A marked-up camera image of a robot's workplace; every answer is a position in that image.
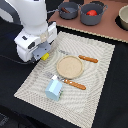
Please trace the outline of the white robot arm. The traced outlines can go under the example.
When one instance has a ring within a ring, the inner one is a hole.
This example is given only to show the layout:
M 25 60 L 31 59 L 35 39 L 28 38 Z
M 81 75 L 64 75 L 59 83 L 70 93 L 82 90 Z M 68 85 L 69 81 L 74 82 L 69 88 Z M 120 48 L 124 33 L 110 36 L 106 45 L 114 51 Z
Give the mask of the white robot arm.
M 45 0 L 0 0 L 0 17 L 23 26 L 14 41 L 24 62 L 35 62 L 50 51 L 57 28 L 47 22 Z

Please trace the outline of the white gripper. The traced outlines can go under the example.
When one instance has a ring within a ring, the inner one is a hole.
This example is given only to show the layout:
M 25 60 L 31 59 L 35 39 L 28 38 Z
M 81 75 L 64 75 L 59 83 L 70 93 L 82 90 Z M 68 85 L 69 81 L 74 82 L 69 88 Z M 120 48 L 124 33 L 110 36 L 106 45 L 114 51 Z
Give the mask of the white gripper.
M 37 61 L 50 51 L 50 43 L 57 37 L 56 22 L 48 23 L 48 30 L 41 36 L 27 34 L 22 30 L 14 39 L 18 56 L 24 61 Z

